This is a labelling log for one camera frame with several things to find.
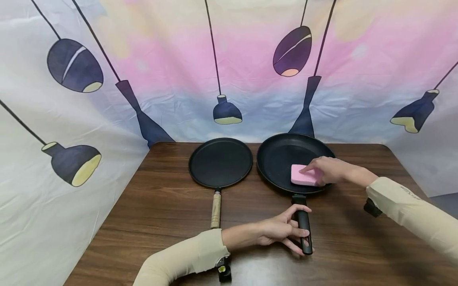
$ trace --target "black plastic handle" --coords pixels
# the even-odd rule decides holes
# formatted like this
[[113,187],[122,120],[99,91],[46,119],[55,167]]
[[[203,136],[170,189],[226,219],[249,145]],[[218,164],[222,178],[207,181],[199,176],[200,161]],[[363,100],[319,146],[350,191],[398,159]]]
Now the black plastic handle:
[[[301,194],[295,194],[291,200],[293,204],[298,204],[298,205],[307,205],[307,200],[304,195]],[[301,237],[300,238],[300,243],[302,244],[302,253],[307,254],[307,255],[312,255],[313,254],[313,248],[312,248],[312,233],[310,230],[310,221],[309,221],[309,214],[306,211],[303,210],[298,210],[296,212],[296,217],[297,217],[297,222],[299,223],[299,228],[301,229],[306,229],[310,231],[308,238],[309,246],[305,244],[305,238]]]

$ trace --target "flat griddle pan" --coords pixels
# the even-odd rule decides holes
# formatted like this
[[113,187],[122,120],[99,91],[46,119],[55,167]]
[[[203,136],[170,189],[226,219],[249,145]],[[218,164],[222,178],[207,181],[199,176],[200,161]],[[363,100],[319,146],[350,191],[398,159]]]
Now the flat griddle pan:
[[253,166],[248,146],[234,138],[216,138],[197,147],[189,158],[189,174],[198,184],[214,189],[210,228],[219,228],[221,191],[245,178]]

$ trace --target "beige sleeve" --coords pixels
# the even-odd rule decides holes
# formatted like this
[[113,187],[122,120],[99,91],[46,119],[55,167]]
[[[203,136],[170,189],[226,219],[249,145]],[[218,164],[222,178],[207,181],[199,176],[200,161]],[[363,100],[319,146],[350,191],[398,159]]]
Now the beige sleeve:
[[229,256],[223,245],[221,229],[202,232],[148,257],[133,286],[169,286],[175,279],[204,272]]
[[378,178],[366,191],[389,218],[458,264],[458,220],[388,178]]

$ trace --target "frying pan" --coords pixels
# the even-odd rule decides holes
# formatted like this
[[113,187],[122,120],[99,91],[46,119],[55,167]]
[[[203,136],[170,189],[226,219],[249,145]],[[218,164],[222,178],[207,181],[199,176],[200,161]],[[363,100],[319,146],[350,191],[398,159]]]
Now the frying pan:
[[[308,165],[314,158],[333,157],[334,153],[321,141],[303,134],[283,133],[266,139],[256,156],[259,174],[283,192],[293,196],[292,203],[307,205],[306,196],[323,191],[323,187],[300,186],[291,183],[291,165]],[[309,215],[305,211],[296,212],[299,228],[310,230]],[[302,252],[312,254],[311,233],[309,246],[301,238]]]
[[210,228],[219,228],[221,190],[245,178],[253,166],[248,146],[233,138],[216,138],[197,147],[189,158],[189,174],[193,180],[215,189]]

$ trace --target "wooden table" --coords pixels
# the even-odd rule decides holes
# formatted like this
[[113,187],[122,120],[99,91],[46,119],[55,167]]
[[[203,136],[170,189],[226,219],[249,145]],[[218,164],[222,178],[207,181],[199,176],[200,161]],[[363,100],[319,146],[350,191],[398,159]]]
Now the wooden table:
[[[210,227],[213,190],[195,184],[188,158],[199,143],[159,143],[73,270],[66,286],[130,286],[151,254]],[[259,144],[249,144],[256,154]],[[374,144],[330,144],[336,156],[390,177],[425,196],[391,151]],[[363,211],[365,191],[349,183],[310,197],[316,252],[294,258],[282,245],[232,256],[235,286],[458,285],[458,269],[395,222]],[[275,216],[290,197],[263,183],[256,162],[248,177],[223,192],[222,228]],[[174,285],[219,285],[215,271]]]

